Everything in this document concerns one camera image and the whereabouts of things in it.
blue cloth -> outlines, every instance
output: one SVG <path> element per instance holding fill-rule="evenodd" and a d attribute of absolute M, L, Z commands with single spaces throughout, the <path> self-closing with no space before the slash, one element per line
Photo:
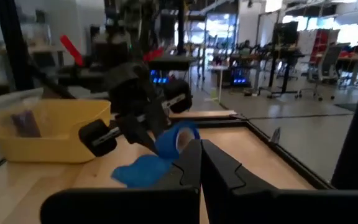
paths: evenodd
<path fill-rule="evenodd" d="M 156 184 L 170 170 L 172 162 L 180 156 L 176 149 L 176 142 L 178 132 L 182 128 L 190 128 L 195 139 L 200 139 L 200 134 L 194 123 L 180 122 L 157 138 L 155 147 L 157 148 L 158 156 L 140 156 L 129 166 L 117 167 L 111 177 L 126 184 L 128 188 L 150 187 Z"/>

office chair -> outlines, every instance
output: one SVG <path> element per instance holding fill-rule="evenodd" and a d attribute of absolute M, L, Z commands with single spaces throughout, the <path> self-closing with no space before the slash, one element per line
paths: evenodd
<path fill-rule="evenodd" d="M 335 72 L 335 64 L 339 58 L 341 50 L 342 47 L 332 46 L 325 51 L 320 63 L 318 64 L 317 72 L 313 73 L 312 70 L 309 70 L 308 79 L 314 80 L 314 87 L 300 89 L 298 94 L 295 95 L 295 98 L 301 98 L 302 92 L 304 91 L 312 91 L 313 96 L 317 96 L 319 101 L 323 100 L 323 97 L 318 91 L 318 86 L 321 85 L 324 80 L 329 80 L 337 77 Z"/>

floor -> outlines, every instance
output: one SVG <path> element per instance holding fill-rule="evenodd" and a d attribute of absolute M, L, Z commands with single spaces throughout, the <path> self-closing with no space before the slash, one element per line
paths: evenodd
<path fill-rule="evenodd" d="M 322 102 L 313 99 L 311 94 L 304 94 L 302 99 L 297 100 L 294 95 L 268 99 L 267 92 L 262 92 L 260 96 L 243 96 L 241 91 L 223 90 L 221 103 L 218 104 L 211 100 L 211 95 L 215 96 L 217 93 L 216 75 L 207 71 L 206 80 L 201 82 L 197 79 L 195 70 L 192 74 L 192 111 L 224 108 L 235 110 L 269 136 L 280 128 L 280 145 L 318 175 L 327 181 L 331 180 L 353 115 L 353 112 L 334 104 L 356 103 L 358 90 L 338 90 L 332 86 L 322 86 Z M 266 85 L 268 80 L 263 80 L 263 74 L 261 77 L 261 85 Z M 310 85 L 305 77 L 288 84 L 291 89 Z M 88 94 L 87 90 L 81 88 L 72 88 L 70 91 L 76 96 Z M 335 100 L 329 99 L 331 95 L 335 95 Z"/>

person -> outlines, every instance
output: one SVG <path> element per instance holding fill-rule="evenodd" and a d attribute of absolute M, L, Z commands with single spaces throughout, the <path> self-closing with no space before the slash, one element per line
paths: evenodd
<path fill-rule="evenodd" d="M 358 55 L 358 45 L 355 47 L 352 47 L 351 50 L 349 51 L 349 53 L 355 53 Z M 338 78 L 341 77 L 341 71 L 345 70 L 345 71 L 352 71 L 354 68 L 355 63 L 354 62 L 348 62 L 348 61 L 340 61 L 338 60 L 336 63 L 336 72 L 338 75 Z"/>

yellow bin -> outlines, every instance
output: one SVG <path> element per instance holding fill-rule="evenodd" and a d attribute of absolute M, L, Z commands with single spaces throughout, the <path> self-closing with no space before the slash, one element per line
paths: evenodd
<path fill-rule="evenodd" d="M 18 136 L 12 115 L 31 111 L 40 138 Z M 0 110 L 0 149 L 8 161 L 81 163 L 95 156 L 81 143 L 78 131 L 97 119 L 109 126 L 106 100 L 39 100 Z"/>

